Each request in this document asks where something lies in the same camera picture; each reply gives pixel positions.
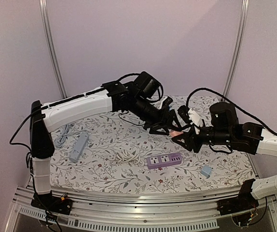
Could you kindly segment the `pink plug adapter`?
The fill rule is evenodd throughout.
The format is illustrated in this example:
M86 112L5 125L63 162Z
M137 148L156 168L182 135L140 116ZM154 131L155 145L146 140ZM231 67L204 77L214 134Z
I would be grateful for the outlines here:
M176 136L179 136L179 135L183 134L183 132L172 130L169 134L170 134L171 137L176 137Z

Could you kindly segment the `purple power strip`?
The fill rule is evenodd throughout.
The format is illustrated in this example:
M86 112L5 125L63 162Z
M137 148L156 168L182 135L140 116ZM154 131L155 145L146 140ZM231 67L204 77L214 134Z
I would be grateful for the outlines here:
M170 153L166 155L156 155L147 158L148 169L158 169L182 163L181 153Z

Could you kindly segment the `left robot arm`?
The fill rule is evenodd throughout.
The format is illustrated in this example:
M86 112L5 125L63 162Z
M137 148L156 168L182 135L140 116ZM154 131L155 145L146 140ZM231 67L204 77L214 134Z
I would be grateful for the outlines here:
M101 113L129 111L144 121L143 128L150 134L182 131L175 111L169 109L170 98L161 106L154 106L151 97L156 91L163 92L162 84L142 71L53 103L33 102L29 131L37 202L46 210L56 205L54 196L50 195L50 160L55 152L51 132L66 124Z

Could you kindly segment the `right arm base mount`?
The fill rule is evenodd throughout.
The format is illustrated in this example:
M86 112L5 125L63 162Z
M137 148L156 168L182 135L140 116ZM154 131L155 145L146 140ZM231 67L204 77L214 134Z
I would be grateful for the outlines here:
M217 211L221 216L250 210L258 206L258 200L254 199L250 193L217 201Z

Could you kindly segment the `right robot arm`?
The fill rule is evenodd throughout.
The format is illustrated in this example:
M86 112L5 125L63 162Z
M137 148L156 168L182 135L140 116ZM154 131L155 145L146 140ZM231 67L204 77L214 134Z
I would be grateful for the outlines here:
M184 122L190 124L190 130L174 136L172 140L194 153L199 152L203 145L225 145L230 152L277 157L277 133L269 131L263 123L240 124L235 106L231 103L215 103L210 106L209 112L211 126L208 127L195 110L181 106L178 113ZM277 175L247 180L239 194L233 204L238 211L243 211L251 205L252 199L277 194Z

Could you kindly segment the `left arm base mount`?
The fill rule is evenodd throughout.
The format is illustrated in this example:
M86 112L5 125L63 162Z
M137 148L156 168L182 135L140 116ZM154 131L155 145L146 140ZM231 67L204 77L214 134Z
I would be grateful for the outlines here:
M63 215L70 215L72 205L73 200L69 198L68 193L64 193L61 196L54 196L52 191L46 194L35 192L33 200L31 201L31 206L33 207Z

